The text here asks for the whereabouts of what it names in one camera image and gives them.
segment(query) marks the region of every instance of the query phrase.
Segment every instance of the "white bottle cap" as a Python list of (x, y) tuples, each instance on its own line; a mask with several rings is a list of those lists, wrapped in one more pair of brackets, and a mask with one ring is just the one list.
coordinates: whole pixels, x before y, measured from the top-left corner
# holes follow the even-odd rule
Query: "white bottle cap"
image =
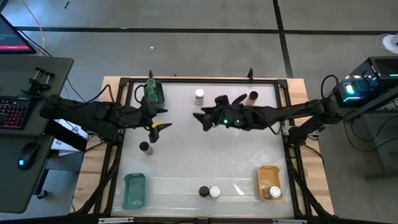
[(274, 197), (274, 198), (279, 197), (280, 196), (280, 189), (278, 187), (276, 187), (276, 186), (270, 187), (269, 194), (272, 197)]
[(203, 97), (203, 95), (205, 95), (205, 92), (202, 89), (197, 89), (195, 95), (197, 97)]
[(216, 186), (212, 186), (210, 187), (210, 196), (217, 198), (218, 196), (220, 196), (220, 189)]

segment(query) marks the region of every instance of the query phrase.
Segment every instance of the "monitor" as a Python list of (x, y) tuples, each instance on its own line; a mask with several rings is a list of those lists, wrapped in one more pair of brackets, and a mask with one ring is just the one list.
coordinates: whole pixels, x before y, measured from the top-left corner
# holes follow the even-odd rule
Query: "monitor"
[(36, 50), (1, 14), (0, 54), (36, 54)]

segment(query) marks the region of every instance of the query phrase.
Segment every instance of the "computer mouse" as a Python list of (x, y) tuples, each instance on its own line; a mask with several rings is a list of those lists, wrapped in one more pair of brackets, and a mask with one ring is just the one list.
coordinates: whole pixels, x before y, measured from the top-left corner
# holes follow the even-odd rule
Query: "computer mouse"
[(27, 143), (21, 149), (21, 157), (18, 159), (18, 168), (20, 170), (28, 170), (32, 167), (33, 163), (35, 162), (38, 149), (39, 144), (36, 142)]

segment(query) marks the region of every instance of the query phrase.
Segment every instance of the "black bottle cap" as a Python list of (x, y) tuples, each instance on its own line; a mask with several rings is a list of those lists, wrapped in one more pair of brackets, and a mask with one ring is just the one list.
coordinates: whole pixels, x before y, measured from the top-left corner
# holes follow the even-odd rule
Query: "black bottle cap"
[(206, 187), (206, 186), (201, 186), (199, 188), (199, 194), (202, 197), (207, 197), (210, 194), (210, 189), (208, 187)]
[(256, 100), (258, 97), (259, 97), (259, 94), (256, 91), (251, 91), (250, 94), (249, 94), (249, 99), (250, 100)]
[(148, 142), (141, 142), (139, 144), (139, 149), (141, 149), (142, 151), (146, 151), (146, 150), (148, 150), (148, 148), (149, 148)]

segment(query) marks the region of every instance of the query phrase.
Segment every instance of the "yellow plastic tray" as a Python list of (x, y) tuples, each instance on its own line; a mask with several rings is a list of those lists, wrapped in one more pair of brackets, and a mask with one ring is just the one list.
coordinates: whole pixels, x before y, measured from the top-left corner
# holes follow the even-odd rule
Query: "yellow plastic tray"
[(268, 189), (272, 186), (276, 186), (282, 191), (279, 180), (279, 168), (277, 166), (260, 166), (258, 178), (259, 191), (262, 199), (268, 201), (278, 201), (283, 198), (282, 193), (277, 198), (271, 197), (268, 193)]

